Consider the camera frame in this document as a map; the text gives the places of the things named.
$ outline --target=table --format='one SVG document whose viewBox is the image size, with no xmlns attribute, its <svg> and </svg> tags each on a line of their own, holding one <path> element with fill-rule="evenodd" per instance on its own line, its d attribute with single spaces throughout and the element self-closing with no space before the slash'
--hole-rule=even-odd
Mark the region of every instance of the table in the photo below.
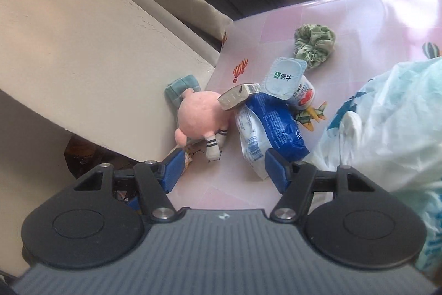
<svg viewBox="0 0 442 295">
<path fill-rule="evenodd" d="M 330 27 L 336 33 L 334 53 L 306 73 L 317 91 L 313 106 L 327 102 L 327 119 L 312 121 L 313 132 L 300 126 L 313 149 L 336 110 L 366 81 L 398 62 L 425 60 L 425 42 L 442 45 L 441 15 L 442 0 L 318 0 L 241 19 L 227 30 L 207 90 L 231 88 L 233 69 L 244 58 L 248 64 L 236 84 L 260 82 L 275 58 L 292 55 L 297 27 Z M 202 153 L 196 154 L 169 197 L 177 208 L 263 208 L 269 213 L 280 195 L 269 178 L 262 181 L 243 159 L 232 125 L 221 159 L 207 163 Z"/>
</svg>

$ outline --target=yogurt lid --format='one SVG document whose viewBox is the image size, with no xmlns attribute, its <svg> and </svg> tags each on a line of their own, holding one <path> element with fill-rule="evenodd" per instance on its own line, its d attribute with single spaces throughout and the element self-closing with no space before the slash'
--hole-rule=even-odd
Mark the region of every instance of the yogurt lid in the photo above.
<svg viewBox="0 0 442 295">
<path fill-rule="evenodd" d="M 260 84 L 261 91 L 282 100 L 290 99 L 301 83 L 306 68 L 305 60 L 277 58 Z"/>
</svg>

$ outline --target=plastic bag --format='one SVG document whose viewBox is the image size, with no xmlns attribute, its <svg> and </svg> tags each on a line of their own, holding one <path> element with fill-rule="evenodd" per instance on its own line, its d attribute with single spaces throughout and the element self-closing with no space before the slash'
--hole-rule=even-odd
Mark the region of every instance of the plastic bag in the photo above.
<svg viewBox="0 0 442 295">
<path fill-rule="evenodd" d="M 435 58 L 399 63 L 371 79 L 337 111 L 304 160 L 330 171 L 340 162 L 352 165 L 387 191 L 438 181 L 442 176 L 441 75 L 442 59 Z M 341 125 L 348 111 L 360 121 L 347 116 Z"/>
<path fill-rule="evenodd" d="M 433 278 L 442 264 L 442 182 L 427 187 L 430 189 L 404 190 L 395 195 L 412 208 L 427 227 L 425 245 L 415 266 Z"/>
<path fill-rule="evenodd" d="M 264 155 L 277 149 L 287 161 L 304 158 L 307 150 L 302 135 L 287 104 L 278 98 L 259 93 L 250 97 L 235 113 L 244 158 L 262 179 L 268 177 Z"/>
</svg>

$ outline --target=green scrunchie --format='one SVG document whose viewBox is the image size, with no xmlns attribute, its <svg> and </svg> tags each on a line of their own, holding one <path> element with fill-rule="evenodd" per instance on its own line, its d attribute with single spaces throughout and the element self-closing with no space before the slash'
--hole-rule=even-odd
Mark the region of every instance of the green scrunchie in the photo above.
<svg viewBox="0 0 442 295">
<path fill-rule="evenodd" d="M 307 68 L 316 68 L 333 51 L 336 35 L 329 28 L 319 24 L 304 24 L 295 31 L 296 59 L 307 62 Z"/>
</svg>

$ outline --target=blue gripper pad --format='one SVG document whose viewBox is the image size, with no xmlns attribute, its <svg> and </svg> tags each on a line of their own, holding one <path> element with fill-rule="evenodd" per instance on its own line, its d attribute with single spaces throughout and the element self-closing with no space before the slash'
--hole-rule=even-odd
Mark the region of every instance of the blue gripper pad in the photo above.
<svg viewBox="0 0 442 295">
<path fill-rule="evenodd" d="M 272 179 L 276 189 L 283 194 L 291 183 L 290 163 L 275 149 L 268 149 L 264 158 L 267 174 Z"/>
<path fill-rule="evenodd" d="M 175 149 L 161 162 L 158 181 L 165 193 L 172 191 L 185 166 L 186 153 L 183 149 Z"/>
</svg>

